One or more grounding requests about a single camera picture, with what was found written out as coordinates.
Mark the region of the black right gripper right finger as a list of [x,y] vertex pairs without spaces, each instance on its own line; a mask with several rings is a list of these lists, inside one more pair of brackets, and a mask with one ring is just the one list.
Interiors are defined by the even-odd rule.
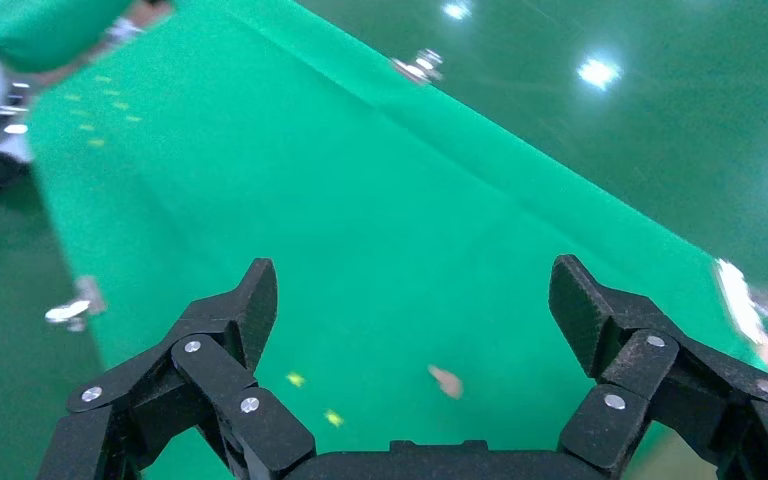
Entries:
[[684,334],[649,298],[600,284],[573,255],[552,265],[549,308],[595,386],[562,453],[621,477],[652,423],[720,479],[768,479],[768,373]]

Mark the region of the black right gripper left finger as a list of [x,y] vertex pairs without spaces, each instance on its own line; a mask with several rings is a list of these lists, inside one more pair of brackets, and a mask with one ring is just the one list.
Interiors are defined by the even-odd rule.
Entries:
[[39,477],[138,479],[190,429],[237,479],[283,479],[313,458],[311,432],[255,376],[277,300],[274,265],[258,258],[234,289],[192,302],[158,344],[77,387]]

